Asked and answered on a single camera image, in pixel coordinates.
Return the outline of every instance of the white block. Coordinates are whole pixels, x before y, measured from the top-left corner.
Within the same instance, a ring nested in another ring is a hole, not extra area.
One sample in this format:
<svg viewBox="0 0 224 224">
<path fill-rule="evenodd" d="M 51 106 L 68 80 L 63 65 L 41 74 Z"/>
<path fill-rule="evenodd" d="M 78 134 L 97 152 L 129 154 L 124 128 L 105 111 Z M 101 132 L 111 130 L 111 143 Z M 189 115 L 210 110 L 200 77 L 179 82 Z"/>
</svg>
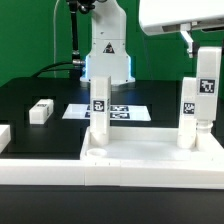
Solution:
<svg viewBox="0 0 224 224">
<path fill-rule="evenodd" d="M 53 100 L 50 99 L 40 100 L 29 111 L 30 124 L 44 124 L 53 113 L 53 110 L 54 110 Z"/>
<path fill-rule="evenodd" d="M 0 125 L 0 153 L 8 145 L 11 140 L 10 126 Z"/>
<path fill-rule="evenodd" d="M 85 161 L 85 185 L 120 185 L 120 161 Z"/>
<path fill-rule="evenodd" d="M 198 51 L 195 117 L 215 120 L 221 66 L 221 47 L 201 47 Z"/>
<path fill-rule="evenodd" d="M 90 93 L 91 143 L 103 146 L 109 142 L 111 78 L 93 77 Z"/>
<path fill-rule="evenodd" d="M 84 185 L 84 172 L 77 160 L 0 159 L 0 185 Z"/>
<path fill-rule="evenodd" d="M 177 145 L 180 148 L 194 148 L 196 139 L 195 114 L 196 79 L 184 78 L 181 95 L 180 119 Z"/>
</svg>

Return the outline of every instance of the white cuboid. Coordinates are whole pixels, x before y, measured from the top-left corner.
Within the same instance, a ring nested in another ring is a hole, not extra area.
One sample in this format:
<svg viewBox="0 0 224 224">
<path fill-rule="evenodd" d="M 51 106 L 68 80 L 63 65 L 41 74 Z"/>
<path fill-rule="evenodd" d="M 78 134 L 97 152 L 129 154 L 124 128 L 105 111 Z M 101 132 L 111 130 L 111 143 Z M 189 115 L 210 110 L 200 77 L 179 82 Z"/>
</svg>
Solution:
<svg viewBox="0 0 224 224">
<path fill-rule="evenodd" d="M 85 185 L 223 189 L 224 150 L 216 139 L 198 135 L 199 150 L 178 148 L 177 137 L 175 128 L 110 127 L 109 144 L 96 148 L 88 128 L 80 154 Z M 203 150 L 205 139 L 210 148 Z"/>
<path fill-rule="evenodd" d="M 0 125 L 0 153 L 8 145 L 11 140 L 11 132 L 9 125 Z"/>
</svg>

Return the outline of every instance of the printed marker sheet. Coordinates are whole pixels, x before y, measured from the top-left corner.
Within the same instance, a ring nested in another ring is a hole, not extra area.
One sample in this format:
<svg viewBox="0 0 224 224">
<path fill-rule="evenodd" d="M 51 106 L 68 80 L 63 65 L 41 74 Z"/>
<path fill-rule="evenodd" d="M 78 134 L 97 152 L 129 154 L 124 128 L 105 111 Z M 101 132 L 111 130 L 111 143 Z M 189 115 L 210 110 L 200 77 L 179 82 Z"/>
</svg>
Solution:
<svg viewBox="0 0 224 224">
<path fill-rule="evenodd" d="M 90 105 L 69 104 L 63 119 L 90 119 Z M 150 115 L 146 106 L 111 105 L 111 120 L 126 121 L 150 121 Z"/>
</svg>

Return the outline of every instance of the green backdrop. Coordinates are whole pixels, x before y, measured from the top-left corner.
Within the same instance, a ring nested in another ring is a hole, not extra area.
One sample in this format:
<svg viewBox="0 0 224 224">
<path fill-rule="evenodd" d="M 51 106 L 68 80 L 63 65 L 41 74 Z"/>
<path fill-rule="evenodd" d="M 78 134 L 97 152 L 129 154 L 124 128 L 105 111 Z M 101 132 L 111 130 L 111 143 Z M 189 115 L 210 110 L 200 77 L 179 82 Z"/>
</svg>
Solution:
<svg viewBox="0 0 224 224">
<path fill-rule="evenodd" d="M 53 12 L 56 0 L 1 0 L 0 85 L 14 77 L 27 77 L 53 63 Z M 195 76 L 196 59 L 189 59 L 179 33 L 148 37 L 138 23 L 139 0 L 118 0 L 127 13 L 127 52 L 132 73 L 139 80 L 182 80 Z M 79 48 L 82 57 L 91 47 L 90 15 L 78 14 Z M 71 58 L 71 22 L 66 0 L 57 13 L 57 61 Z M 202 46 L 220 46 L 224 32 L 193 32 Z M 67 77 L 66 72 L 57 73 Z M 220 96 L 224 99 L 224 69 Z"/>
</svg>

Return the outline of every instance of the black table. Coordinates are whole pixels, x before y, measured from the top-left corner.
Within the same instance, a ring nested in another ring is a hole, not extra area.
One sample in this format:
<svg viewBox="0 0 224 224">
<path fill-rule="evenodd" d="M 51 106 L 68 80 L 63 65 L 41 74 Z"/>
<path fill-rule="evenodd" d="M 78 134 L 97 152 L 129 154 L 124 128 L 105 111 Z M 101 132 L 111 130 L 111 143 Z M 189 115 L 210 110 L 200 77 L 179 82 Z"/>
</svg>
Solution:
<svg viewBox="0 0 224 224">
<path fill-rule="evenodd" d="M 181 83 L 138 81 L 112 93 L 112 104 L 146 105 L 152 121 L 111 125 L 177 127 Z M 30 125 L 28 111 L 39 99 L 54 99 L 45 125 Z M 0 123 L 12 141 L 1 159 L 79 159 L 88 120 L 63 120 L 68 104 L 88 104 L 89 90 L 68 79 L 18 78 L 0 88 Z M 213 134 L 224 143 L 224 103 L 218 101 Z M 0 186 L 0 223 L 223 223 L 224 191 L 85 186 Z"/>
</svg>

